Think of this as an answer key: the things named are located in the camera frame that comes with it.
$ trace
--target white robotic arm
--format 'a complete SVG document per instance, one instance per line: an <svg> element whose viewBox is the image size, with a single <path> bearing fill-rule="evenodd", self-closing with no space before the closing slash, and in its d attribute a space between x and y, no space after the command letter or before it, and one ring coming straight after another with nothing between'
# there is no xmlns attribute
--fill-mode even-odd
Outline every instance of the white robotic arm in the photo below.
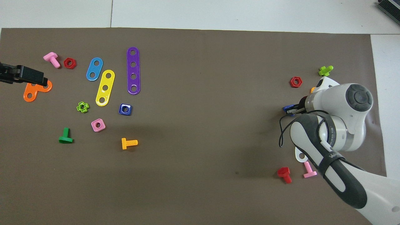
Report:
<svg viewBox="0 0 400 225"><path fill-rule="evenodd" d="M291 123L290 137L344 202L374 225L399 225L400 181L368 173L337 152L360 147L372 103L365 87L323 77L296 106L305 114Z"/></svg>

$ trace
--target white table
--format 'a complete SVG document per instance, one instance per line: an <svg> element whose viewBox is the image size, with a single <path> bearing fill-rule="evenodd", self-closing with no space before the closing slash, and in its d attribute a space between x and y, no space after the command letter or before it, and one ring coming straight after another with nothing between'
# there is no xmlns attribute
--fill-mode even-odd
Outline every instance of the white table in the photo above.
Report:
<svg viewBox="0 0 400 225"><path fill-rule="evenodd" d="M372 34L387 176L400 179L400 26L373 0L1 0L1 28L141 27Z"/></svg>

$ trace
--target yellow plate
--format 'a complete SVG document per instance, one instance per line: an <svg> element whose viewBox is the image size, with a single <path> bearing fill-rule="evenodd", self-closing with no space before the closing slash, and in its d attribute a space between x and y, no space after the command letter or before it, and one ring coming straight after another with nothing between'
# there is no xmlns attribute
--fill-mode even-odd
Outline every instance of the yellow plate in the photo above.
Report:
<svg viewBox="0 0 400 225"><path fill-rule="evenodd" d="M106 70L101 75L99 90L97 91L96 104L98 106L105 106L110 99L112 84L114 83L115 74L112 70Z"/></svg>

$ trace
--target purple bar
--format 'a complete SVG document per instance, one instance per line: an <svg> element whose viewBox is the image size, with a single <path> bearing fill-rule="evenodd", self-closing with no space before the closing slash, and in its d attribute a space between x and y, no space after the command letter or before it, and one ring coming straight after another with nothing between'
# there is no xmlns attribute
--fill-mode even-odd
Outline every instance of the purple bar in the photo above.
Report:
<svg viewBox="0 0 400 225"><path fill-rule="evenodd" d="M140 62L139 49L136 47L130 47L126 51L126 73L129 94L138 94L140 92Z"/></svg>

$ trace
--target yellow bolt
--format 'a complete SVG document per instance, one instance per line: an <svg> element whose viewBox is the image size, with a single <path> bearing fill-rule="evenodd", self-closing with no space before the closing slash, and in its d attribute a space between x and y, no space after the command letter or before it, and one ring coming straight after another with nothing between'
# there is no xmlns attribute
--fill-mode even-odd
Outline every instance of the yellow bolt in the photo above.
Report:
<svg viewBox="0 0 400 225"><path fill-rule="evenodd" d="M127 141L126 138L121 138L122 141L122 149L126 150L127 146L135 146L138 145L138 140L130 140Z"/></svg>

